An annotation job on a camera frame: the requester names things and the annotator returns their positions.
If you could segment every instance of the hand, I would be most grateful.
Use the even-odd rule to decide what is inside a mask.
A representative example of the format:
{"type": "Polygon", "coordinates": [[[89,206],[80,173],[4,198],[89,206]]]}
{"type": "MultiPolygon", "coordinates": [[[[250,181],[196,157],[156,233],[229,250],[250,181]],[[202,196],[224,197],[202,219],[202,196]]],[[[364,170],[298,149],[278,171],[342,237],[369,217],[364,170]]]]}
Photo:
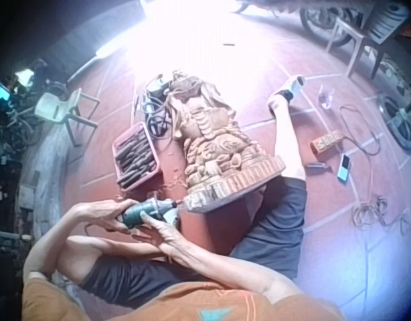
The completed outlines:
{"type": "Polygon", "coordinates": [[[121,203],[112,200],[80,203],[73,206],[71,211],[90,224],[98,225],[111,231],[130,234],[126,225],[118,222],[116,217],[137,203],[137,201],[132,199],[126,199],[121,203]]]}
{"type": "Polygon", "coordinates": [[[145,225],[138,226],[136,229],[146,236],[131,235],[133,239],[152,244],[161,252],[176,260],[189,245],[188,240],[174,226],[158,221],[144,213],[141,214],[141,219],[145,225]]]}

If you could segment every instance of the power tool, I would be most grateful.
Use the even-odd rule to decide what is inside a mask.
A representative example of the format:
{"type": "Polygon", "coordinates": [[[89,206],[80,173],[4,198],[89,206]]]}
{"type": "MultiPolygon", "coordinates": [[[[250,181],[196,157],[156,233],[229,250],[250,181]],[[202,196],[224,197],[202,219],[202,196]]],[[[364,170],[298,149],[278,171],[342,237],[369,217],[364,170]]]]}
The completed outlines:
{"type": "Polygon", "coordinates": [[[143,220],[140,217],[141,213],[145,213],[150,217],[159,221],[168,221],[165,214],[177,207],[177,202],[173,199],[165,199],[158,201],[154,198],[133,205],[128,208],[119,218],[119,221],[124,223],[129,229],[133,229],[136,225],[142,225],[143,220]]]}

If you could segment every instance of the rotary tool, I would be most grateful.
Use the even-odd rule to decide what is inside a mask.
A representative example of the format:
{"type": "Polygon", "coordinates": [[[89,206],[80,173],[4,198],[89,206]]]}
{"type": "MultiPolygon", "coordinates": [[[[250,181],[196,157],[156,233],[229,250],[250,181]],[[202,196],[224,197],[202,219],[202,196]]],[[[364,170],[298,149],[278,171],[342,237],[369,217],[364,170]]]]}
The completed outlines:
{"type": "MultiPolygon", "coordinates": [[[[178,216],[177,211],[170,211],[176,209],[181,205],[183,201],[174,201],[173,199],[165,199],[159,201],[155,198],[147,199],[142,203],[138,203],[129,207],[122,215],[119,215],[116,220],[124,223],[128,229],[133,229],[137,225],[142,225],[143,220],[140,214],[145,213],[154,219],[164,221],[172,225],[177,225],[178,216]]],[[[85,235],[90,236],[88,228],[93,225],[92,223],[84,226],[85,235]]]]}
{"type": "Polygon", "coordinates": [[[143,220],[140,214],[144,213],[159,221],[167,221],[165,214],[171,209],[177,207],[177,202],[173,199],[165,199],[158,201],[154,198],[133,205],[128,208],[120,217],[119,221],[124,223],[129,229],[133,229],[136,225],[142,225],[143,220]]]}

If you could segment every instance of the foot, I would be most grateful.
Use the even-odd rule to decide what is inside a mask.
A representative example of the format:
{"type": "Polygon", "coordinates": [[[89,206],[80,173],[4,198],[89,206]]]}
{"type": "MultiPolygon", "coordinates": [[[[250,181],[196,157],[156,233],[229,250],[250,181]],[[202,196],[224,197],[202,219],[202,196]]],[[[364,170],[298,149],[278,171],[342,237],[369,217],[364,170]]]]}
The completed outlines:
{"type": "Polygon", "coordinates": [[[304,84],[305,77],[303,75],[294,75],[290,77],[283,86],[271,94],[266,104],[271,110],[274,110],[276,108],[276,106],[274,106],[276,96],[284,97],[289,103],[294,97],[298,96],[304,84]]]}

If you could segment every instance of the sock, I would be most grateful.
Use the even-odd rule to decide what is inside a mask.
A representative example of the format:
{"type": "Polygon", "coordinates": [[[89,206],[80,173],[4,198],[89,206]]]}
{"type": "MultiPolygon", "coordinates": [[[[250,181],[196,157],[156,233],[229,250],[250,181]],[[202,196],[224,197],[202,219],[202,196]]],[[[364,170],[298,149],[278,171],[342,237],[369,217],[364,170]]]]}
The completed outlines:
{"type": "Polygon", "coordinates": [[[291,100],[293,99],[293,93],[289,89],[280,90],[276,93],[276,95],[283,96],[284,99],[287,100],[287,102],[291,102],[291,100]]]}

